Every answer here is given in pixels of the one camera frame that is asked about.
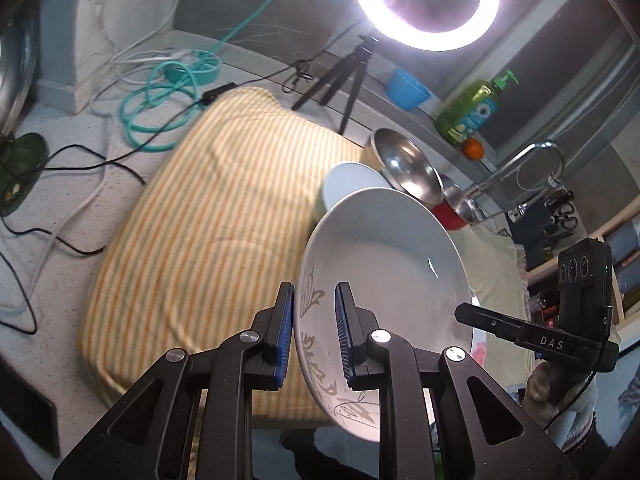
soap bottle label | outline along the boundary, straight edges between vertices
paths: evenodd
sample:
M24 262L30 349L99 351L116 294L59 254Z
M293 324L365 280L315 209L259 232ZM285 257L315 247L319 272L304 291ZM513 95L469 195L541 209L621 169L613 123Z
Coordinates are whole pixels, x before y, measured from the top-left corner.
M460 123L455 126L455 129L460 136L468 137L474 134L497 109L498 105L495 100L489 97L463 117Z

human hand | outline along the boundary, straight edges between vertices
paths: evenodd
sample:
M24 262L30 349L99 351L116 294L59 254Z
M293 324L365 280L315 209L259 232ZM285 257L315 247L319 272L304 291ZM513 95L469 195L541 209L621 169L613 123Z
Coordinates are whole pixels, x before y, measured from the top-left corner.
M552 403L552 390L558 387L562 375L567 373L571 372L564 366L545 361L533 370L527 380L521 407L541 428L571 402L584 386L584 374L575 376L577 384L559 402ZM566 451L581 441L593 423L593 409L597 399L598 387L591 381L582 395L549 428L548 435L556 446Z

dish soap bottle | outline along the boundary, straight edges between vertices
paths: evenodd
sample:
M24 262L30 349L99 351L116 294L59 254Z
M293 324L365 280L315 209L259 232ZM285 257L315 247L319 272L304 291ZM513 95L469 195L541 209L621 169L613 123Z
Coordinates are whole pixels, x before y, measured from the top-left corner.
M436 129L453 146L459 146L491 117L509 79L520 84L511 70L491 83L479 79L462 92L436 120Z

triangular cutout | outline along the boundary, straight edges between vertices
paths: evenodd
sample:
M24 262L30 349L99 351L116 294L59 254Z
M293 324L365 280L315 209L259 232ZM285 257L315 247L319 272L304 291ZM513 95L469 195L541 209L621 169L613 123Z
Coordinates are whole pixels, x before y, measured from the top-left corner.
M156 411L162 385L162 379L149 383L109 428L109 434L135 446L142 446Z
M480 425L487 443L491 446L520 436L524 428L511 412L504 407L491 390L477 377L466 380L471 397L480 418Z

striped towel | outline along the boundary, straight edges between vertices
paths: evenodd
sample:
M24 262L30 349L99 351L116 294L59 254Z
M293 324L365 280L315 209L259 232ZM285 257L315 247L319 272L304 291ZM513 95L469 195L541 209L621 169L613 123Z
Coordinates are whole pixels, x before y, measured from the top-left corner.
M82 366L113 404L165 351L215 348L295 282L326 173L361 149L241 88L209 107L108 247L78 336ZM295 351L258 424L324 420Z

